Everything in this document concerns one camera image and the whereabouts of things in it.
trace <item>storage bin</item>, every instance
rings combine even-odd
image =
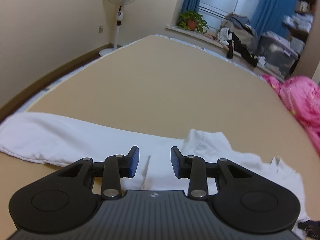
[[[290,48],[298,54],[301,54],[304,49],[305,43],[295,37],[291,37]]]
[[[290,42],[270,31],[261,35],[256,55],[264,56],[267,63],[278,67],[283,78],[298,59],[298,54],[290,48]]]

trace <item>terracotta pot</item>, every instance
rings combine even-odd
[[[188,21],[187,21],[187,27],[188,27],[190,30],[194,31],[194,30],[197,28],[197,26],[198,26],[198,23],[197,23],[197,22],[192,21],[192,20],[188,20]]]

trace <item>beige mattress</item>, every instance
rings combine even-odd
[[[320,158],[303,128],[266,82],[201,49],[149,36],[82,70],[31,111],[172,138],[222,131],[235,150],[265,162],[279,155],[300,172],[307,212],[320,220]],[[15,230],[12,194],[55,169],[0,154],[0,239]]]

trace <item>potted plant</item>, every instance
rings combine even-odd
[[[204,31],[203,28],[207,27],[207,22],[202,19],[203,15],[198,14],[196,11],[185,11],[180,13],[178,26],[184,30],[194,31],[197,29],[198,32],[205,34],[207,31]]]

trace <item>fan pole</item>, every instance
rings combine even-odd
[[[119,37],[119,30],[120,30],[122,18],[123,18],[123,11],[122,11],[122,6],[120,6],[119,10],[117,12],[116,36],[115,36],[115,43],[113,45],[114,50],[116,50],[118,48],[118,37]]]

